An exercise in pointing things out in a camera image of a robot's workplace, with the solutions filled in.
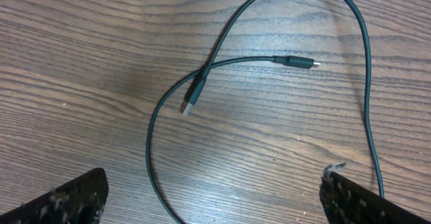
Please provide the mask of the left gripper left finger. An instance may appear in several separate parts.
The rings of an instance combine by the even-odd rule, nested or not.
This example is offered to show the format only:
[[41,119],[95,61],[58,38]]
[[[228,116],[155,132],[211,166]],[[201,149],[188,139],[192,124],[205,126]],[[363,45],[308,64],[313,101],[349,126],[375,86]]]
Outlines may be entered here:
[[108,181],[97,167],[1,215],[1,224],[99,224]]

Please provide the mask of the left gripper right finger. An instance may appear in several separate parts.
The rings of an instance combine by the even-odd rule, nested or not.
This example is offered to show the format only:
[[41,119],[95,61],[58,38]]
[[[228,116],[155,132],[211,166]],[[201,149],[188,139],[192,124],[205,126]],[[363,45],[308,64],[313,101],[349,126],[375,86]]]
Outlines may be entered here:
[[345,167],[328,165],[323,170],[320,202],[330,224],[430,224],[338,174]]

